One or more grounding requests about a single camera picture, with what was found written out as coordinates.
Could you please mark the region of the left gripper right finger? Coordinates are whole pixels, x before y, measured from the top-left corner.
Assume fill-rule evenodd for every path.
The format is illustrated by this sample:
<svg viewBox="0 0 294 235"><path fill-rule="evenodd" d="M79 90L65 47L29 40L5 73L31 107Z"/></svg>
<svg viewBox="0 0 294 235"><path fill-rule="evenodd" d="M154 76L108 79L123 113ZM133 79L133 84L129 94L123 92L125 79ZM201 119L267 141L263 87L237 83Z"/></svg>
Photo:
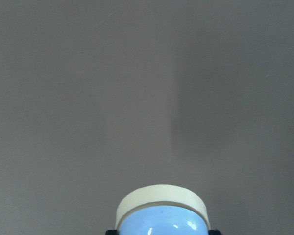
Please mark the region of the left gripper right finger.
<svg viewBox="0 0 294 235"><path fill-rule="evenodd" d="M208 235L221 235L221 231L214 229L214 230L209 230Z"/></svg>

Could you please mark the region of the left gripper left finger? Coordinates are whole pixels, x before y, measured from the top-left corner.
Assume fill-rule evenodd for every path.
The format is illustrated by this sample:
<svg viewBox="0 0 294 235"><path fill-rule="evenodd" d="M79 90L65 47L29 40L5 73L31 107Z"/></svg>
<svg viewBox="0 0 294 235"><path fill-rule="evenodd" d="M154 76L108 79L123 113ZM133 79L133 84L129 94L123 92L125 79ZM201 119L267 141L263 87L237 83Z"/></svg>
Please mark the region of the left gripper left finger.
<svg viewBox="0 0 294 235"><path fill-rule="evenodd" d="M113 229L113 230L107 230L105 232L105 235L119 235L119 231L118 230L115 230L115 229Z"/></svg>

